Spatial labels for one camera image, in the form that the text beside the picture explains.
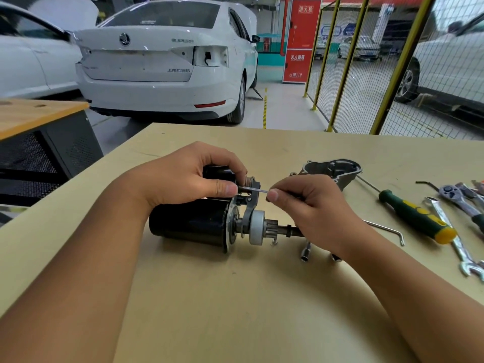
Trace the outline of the person's right hand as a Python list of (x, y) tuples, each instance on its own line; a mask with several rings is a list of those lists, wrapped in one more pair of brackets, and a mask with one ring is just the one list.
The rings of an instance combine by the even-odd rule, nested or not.
[(349, 259), (349, 250), (368, 230), (351, 209), (337, 184), (327, 175), (289, 176), (270, 189), (300, 196), (292, 203), (272, 203), (287, 213), (311, 243)]

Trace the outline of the person's left hand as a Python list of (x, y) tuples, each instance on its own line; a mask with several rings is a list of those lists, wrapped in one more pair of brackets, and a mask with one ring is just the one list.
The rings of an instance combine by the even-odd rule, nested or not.
[(160, 204), (180, 204), (202, 199), (203, 168), (227, 166), (238, 183), (245, 183), (247, 169), (229, 150), (200, 141), (125, 172), (123, 182), (147, 214)]

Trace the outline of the black starter motor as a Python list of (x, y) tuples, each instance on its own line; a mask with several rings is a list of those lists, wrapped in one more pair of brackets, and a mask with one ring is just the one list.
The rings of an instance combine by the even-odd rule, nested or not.
[[(259, 188), (254, 177), (246, 177), (240, 186)], [(150, 232), (158, 237), (181, 239), (231, 250), (237, 236), (248, 236), (251, 245), (260, 246), (265, 238), (273, 244), (277, 237), (303, 237), (299, 228), (281, 226), (256, 210), (259, 194), (238, 193), (232, 198), (202, 198), (183, 204), (161, 204), (149, 215)]]

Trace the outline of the person's left forearm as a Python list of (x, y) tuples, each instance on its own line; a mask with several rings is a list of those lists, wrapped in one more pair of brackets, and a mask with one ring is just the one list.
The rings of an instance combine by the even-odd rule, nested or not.
[(112, 363), (150, 208), (129, 171), (109, 184), (0, 318), (0, 363)]

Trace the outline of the person's right forearm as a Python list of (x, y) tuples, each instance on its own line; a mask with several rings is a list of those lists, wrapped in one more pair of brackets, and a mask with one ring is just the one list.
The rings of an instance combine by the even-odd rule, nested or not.
[(365, 224), (333, 252), (371, 288), (421, 363), (484, 363), (484, 305)]

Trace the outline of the grey aluminium starter housing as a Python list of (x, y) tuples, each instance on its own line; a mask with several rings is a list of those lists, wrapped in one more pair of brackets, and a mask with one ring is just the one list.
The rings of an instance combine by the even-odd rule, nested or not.
[(289, 176), (327, 175), (343, 191), (361, 173), (362, 167), (360, 164), (349, 159), (335, 159), (324, 162), (308, 160), (299, 172), (291, 172)]

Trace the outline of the bent silver metal rod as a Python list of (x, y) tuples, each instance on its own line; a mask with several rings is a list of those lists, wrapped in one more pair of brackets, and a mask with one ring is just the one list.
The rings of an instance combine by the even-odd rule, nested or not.
[(405, 246), (405, 238), (403, 236), (403, 233), (400, 232), (400, 231), (397, 231), (395, 229), (392, 229), (392, 228), (389, 228), (389, 227), (386, 227), (384, 225), (379, 225), (379, 224), (376, 224), (376, 223), (373, 223), (371, 221), (368, 221), (368, 220), (364, 220), (363, 221), (367, 224), (367, 225), (370, 225), (371, 227), (374, 227), (374, 228), (377, 228), (377, 229), (380, 229), (380, 230), (383, 230), (383, 231), (386, 231), (386, 232), (389, 232), (389, 233), (392, 233), (392, 234), (396, 234), (398, 237), (399, 237), (399, 240), (400, 240), (400, 245), (403, 247)]

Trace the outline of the yellow framed mesh fence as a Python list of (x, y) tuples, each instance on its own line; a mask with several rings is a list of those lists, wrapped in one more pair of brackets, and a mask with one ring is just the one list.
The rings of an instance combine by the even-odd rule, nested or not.
[[(448, 32), (484, 11), (484, 0), (322, 0), (314, 62), (305, 97), (330, 131), (463, 140), (484, 140), (484, 111), (444, 103), (420, 94), (395, 101), (419, 42)], [(337, 58), (340, 43), (353, 37), (348, 58)], [(354, 59), (360, 36), (380, 44), (382, 60)]]

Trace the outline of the white sedan car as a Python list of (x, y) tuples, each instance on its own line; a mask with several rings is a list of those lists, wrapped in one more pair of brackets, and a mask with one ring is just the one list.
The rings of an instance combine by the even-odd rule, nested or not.
[(240, 124), (257, 85), (257, 16), (239, 3), (146, 1), (72, 39), (78, 88), (101, 115)]

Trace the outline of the red fire equipment cabinet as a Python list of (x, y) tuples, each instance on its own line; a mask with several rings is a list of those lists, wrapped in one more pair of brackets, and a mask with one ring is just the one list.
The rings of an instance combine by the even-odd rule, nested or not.
[(286, 50), (282, 83), (304, 84), (309, 75), (322, 0), (289, 0), (289, 21), (283, 32)]

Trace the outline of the small distant white car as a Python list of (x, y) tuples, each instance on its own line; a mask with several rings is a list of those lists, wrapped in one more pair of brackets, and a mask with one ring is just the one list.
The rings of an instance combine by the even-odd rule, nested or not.
[[(337, 58), (348, 58), (349, 48), (353, 37), (346, 37), (339, 45)], [(360, 36), (353, 54), (354, 59), (368, 59), (372, 61), (382, 60), (380, 44), (376, 43), (370, 36)]]

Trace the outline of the silver ratchet wrench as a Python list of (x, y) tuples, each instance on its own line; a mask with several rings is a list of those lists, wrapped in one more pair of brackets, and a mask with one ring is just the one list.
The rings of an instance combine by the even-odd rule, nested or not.
[(455, 185), (444, 185), (439, 188), (439, 194), (462, 209), (484, 234), (484, 213), (466, 202), (465, 196), (460, 188)]

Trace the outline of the wooden top black workbench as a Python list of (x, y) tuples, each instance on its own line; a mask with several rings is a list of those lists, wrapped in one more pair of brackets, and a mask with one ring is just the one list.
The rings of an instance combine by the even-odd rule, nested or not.
[(0, 98), (0, 227), (103, 157), (87, 109)]

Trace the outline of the white car behind fence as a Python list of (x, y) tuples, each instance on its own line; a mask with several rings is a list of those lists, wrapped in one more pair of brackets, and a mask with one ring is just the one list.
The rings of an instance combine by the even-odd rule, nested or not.
[(417, 44), (395, 101), (410, 103), (420, 94), (484, 111), (484, 11), (466, 23), (450, 24), (444, 36)]

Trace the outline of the green yellow handled screwdriver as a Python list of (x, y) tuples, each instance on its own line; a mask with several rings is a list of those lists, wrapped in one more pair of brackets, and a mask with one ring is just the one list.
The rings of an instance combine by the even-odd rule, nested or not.
[(395, 214), (414, 230), (433, 239), (438, 244), (450, 244), (457, 236), (454, 228), (440, 220), (430, 211), (396, 196), (391, 190), (380, 191), (362, 176), (357, 178), (378, 192), (378, 200), (391, 207)]

